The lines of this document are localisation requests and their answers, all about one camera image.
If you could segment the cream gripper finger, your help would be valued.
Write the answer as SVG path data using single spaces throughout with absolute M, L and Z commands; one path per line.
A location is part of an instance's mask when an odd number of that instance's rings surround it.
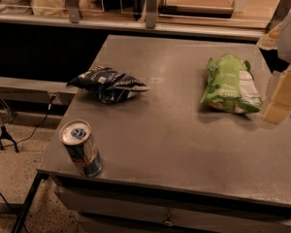
M 273 71 L 269 79 L 261 118 L 271 124 L 280 124 L 291 114 L 291 64 L 283 72 Z
M 261 37 L 257 42 L 257 47 L 261 50 L 276 50 L 280 29 L 281 23 L 273 28 L 265 36 Z

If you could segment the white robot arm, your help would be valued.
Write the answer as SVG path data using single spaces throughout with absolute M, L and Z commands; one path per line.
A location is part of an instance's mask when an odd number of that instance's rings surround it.
M 265 51 L 276 50 L 275 56 L 288 63 L 286 70 L 273 71 L 261 111 L 264 121 L 280 124 L 291 114 L 291 12 L 259 39 L 257 47 Z

